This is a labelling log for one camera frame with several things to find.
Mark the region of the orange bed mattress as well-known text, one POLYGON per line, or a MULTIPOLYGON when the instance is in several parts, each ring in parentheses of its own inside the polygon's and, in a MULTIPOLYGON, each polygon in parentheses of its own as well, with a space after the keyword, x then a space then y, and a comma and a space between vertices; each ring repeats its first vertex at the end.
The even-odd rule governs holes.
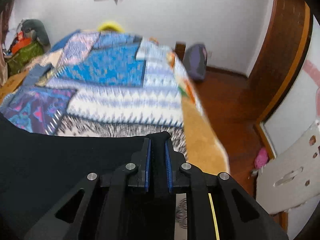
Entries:
POLYGON ((210 122, 187 97, 182 97, 187 161, 203 172, 217 175, 230 172, 228 154, 210 122))

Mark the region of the black pants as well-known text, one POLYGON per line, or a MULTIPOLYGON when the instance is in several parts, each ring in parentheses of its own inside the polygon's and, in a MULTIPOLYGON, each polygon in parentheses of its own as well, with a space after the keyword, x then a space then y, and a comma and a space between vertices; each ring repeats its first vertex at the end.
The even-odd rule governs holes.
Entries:
MULTIPOLYGON (((136 239, 173 239, 174 200, 165 180, 161 153, 168 132, 151 140, 150 190, 155 197, 135 199, 129 224, 136 239)), ((142 149, 143 136, 125 138, 58 137, 30 133, 1 117, 1 239, 22 239, 29 229, 89 173, 114 171, 142 149)))

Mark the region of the orange red box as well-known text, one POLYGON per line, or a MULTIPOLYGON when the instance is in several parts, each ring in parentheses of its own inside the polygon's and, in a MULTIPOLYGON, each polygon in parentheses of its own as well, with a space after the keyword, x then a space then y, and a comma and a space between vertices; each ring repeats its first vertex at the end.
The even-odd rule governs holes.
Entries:
POLYGON ((11 52, 15 54, 21 48, 29 45, 32 42, 32 38, 25 37, 24 32, 20 31, 17 33, 16 41, 13 43, 11 52))

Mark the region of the blue patchwork bedsheet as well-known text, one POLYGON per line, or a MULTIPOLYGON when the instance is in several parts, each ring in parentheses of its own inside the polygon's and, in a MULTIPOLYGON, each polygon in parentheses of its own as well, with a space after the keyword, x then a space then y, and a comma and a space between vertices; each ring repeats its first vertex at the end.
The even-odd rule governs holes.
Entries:
POLYGON ((168 132, 186 154, 182 97, 203 109, 173 51, 146 38, 76 31, 44 54, 53 68, 5 97, 1 117, 30 133, 125 138, 168 132))

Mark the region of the purple backpack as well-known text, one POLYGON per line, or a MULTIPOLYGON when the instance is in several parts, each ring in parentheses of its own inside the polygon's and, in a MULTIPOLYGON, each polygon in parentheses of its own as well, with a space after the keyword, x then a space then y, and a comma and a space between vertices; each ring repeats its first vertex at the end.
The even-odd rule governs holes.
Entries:
POLYGON ((207 68, 207 50, 203 43, 190 46, 184 54, 182 61, 188 76, 196 81, 203 81, 207 68))

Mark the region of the blue denim jeans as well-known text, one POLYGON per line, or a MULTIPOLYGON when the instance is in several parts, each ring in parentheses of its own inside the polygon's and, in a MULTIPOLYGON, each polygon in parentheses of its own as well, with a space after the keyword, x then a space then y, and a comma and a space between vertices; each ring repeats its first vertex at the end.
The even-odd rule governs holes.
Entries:
POLYGON ((43 77, 47 72, 53 68, 51 63, 41 66, 36 64, 30 71, 29 74, 24 78, 22 85, 23 86, 34 86, 41 77, 43 77))

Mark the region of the yellow hoop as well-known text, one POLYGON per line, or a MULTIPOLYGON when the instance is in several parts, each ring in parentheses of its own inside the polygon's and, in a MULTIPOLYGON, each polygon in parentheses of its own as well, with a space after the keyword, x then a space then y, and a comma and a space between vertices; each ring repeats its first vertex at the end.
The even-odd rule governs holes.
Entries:
POLYGON ((99 31, 112 31, 112 32, 116 32, 116 33, 124 33, 125 30, 123 29, 123 27, 114 21, 106 21, 104 23, 102 23, 101 25, 99 25, 98 27, 99 31))

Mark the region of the wooden headboard panel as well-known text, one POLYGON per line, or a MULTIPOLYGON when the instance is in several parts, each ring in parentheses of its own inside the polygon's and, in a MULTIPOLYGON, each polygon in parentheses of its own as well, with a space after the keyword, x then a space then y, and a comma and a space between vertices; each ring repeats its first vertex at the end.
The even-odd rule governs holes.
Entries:
POLYGON ((7 82, 4 86, 0 89, 0 103, 3 102, 4 98, 14 92, 20 85, 22 84, 25 77, 28 75, 29 71, 26 70, 19 74, 13 75, 8 78, 7 82))

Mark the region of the small wooden bedside stand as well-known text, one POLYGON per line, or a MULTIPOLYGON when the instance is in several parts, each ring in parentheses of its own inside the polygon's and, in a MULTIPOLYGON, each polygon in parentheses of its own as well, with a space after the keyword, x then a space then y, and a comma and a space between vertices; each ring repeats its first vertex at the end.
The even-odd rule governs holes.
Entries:
POLYGON ((176 53, 179 60, 182 62, 185 54, 186 43, 176 42, 174 52, 176 53))

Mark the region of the pink slipper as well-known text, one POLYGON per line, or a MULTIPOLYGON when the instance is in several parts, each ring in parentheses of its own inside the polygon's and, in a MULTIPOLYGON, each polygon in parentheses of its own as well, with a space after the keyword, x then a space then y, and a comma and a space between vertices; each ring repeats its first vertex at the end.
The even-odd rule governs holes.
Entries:
POLYGON ((254 160, 255 169, 260 169, 268 163, 269 157, 266 148, 261 148, 254 160))

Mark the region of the brown wooden door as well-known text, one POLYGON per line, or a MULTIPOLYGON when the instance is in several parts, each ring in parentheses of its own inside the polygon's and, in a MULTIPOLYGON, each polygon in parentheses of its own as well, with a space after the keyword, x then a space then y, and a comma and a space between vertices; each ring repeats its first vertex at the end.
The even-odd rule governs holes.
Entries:
POLYGON ((310 46, 313 15, 305 0, 273 0, 271 18, 248 78, 260 107, 255 124, 265 122, 285 99, 310 46))

